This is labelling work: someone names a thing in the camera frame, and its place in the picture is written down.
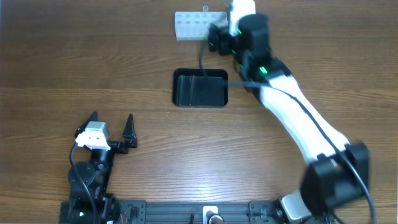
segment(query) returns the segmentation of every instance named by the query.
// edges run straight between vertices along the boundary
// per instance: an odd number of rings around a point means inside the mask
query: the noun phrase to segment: wood grain
[[[116,156],[109,192],[118,198],[247,202],[297,189],[300,152],[250,94],[230,90],[222,109],[171,102],[173,71],[197,68],[199,48],[175,41],[174,12],[205,4],[224,10],[224,1],[2,1],[0,222],[58,221],[73,133],[94,110],[112,139],[134,115],[139,147]],[[273,53],[307,98],[370,148],[378,222],[395,223],[398,2],[269,0],[257,11],[269,15]],[[207,53],[205,67],[237,81],[231,61]],[[338,213],[368,220],[364,200]]]

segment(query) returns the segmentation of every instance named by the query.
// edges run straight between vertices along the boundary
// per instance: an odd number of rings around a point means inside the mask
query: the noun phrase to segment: black tray
[[[215,107],[228,103],[228,73],[223,69],[178,68],[174,71],[173,103],[181,107]]]

